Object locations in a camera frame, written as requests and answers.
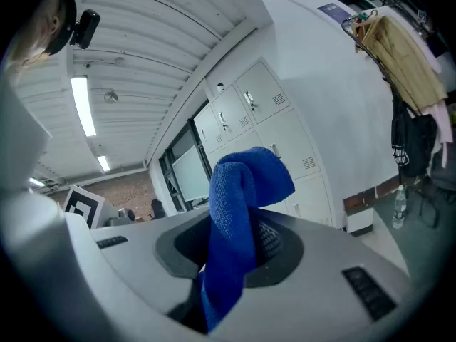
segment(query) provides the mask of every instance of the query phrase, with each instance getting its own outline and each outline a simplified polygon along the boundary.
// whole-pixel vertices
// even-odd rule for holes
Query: white cabinet
[[[257,123],[290,105],[279,84],[262,62],[238,78],[236,84]]]
[[[195,126],[206,154],[214,152],[225,144],[212,108],[208,105],[195,117]]]
[[[326,187],[321,175],[294,181],[296,191],[285,199],[292,217],[332,226]]]
[[[292,179],[320,171],[309,138],[294,110],[263,122],[258,134],[263,146],[280,157]]]
[[[262,209],[270,210],[271,212],[277,212],[289,215],[288,209],[286,208],[285,200],[281,202],[277,202],[273,205],[268,205],[267,207],[262,207]]]
[[[233,142],[228,144],[230,153],[250,150],[250,148],[253,147],[263,147],[258,133],[255,130],[239,136],[239,138],[236,138],[236,140],[233,140]]]
[[[215,99],[213,105],[215,115],[220,121],[228,141],[234,139],[253,126],[233,85],[220,94],[220,96]]]
[[[230,153],[228,147],[222,147],[218,150],[215,150],[213,153],[207,154],[207,160],[209,161],[209,164],[211,165],[212,171],[214,171],[214,167],[219,162],[220,158],[223,156],[226,156]]]

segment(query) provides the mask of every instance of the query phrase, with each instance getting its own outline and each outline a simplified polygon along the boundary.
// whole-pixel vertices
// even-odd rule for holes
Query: white wall
[[[152,179],[155,194],[157,198],[162,202],[163,209],[167,216],[177,214],[174,203],[172,202],[170,192],[168,191],[165,178],[163,177],[162,169],[159,158],[163,156],[165,149],[168,148],[170,143],[176,138],[179,131],[184,127],[187,120],[190,119],[200,106],[207,100],[207,96],[204,91],[205,81],[202,81],[192,95],[188,98],[185,104],[180,108],[175,118],[171,122],[170,126],[163,135],[160,143],[157,146],[155,154],[149,164],[149,174]]]
[[[321,154],[336,207],[397,174],[391,94],[375,64],[317,8],[337,0],[263,0],[274,25],[252,33],[206,77],[228,86],[264,57],[301,112]]]

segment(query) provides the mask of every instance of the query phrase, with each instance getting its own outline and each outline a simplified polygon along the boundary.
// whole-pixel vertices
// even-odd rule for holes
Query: black mesh
[[[280,234],[265,223],[252,219],[251,224],[257,257],[256,265],[261,266],[280,252],[282,242]]]

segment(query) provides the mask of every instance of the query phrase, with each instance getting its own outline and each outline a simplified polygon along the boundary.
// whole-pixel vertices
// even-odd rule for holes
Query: blue towel
[[[280,202],[293,192],[288,170],[265,148],[232,153],[215,166],[209,189],[209,258],[199,274],[208,331],[233,307],[244,275],[257,266],[248,208]]]

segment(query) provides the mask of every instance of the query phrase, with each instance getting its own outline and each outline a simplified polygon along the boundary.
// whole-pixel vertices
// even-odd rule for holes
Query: floor
[[[404,257],[399,250],[396,241],[386,227],[385,222],[374,209],[366,210],[365,214],[367,217],[373,219],[373,231],[358,236],[356,239],[362,241],[366,246],[370,247],[378,254],[381,254],[410,277]]]
[[[438,278],[456,239],[456,203],[448,204],[446,194],[435,188],[427,192],[435,197],[440,213],[434,229],[430,227],[434,219],[432,207],[425,204],[420,216],[420,198],[412,192],[408,195],[407,214],[400,229],[394,229],[391,224],[395,194],[379,199],[373,207],[403,255],[410,279],[416,286]]]
[[[415,286],[437,280],[444,267],[445,257],[456,240],[456,203],[448,204],[446,194],[435,188],[428,191],[435,198],[439,221],[432,228],[433,208],[423,206],[419,215],[420,198],[409,192],[407,215],[400,229],[392,226],[395,193],[375,203],[363,216],[373,220],[373,231],[356,237],[387,260],[402,269]]]

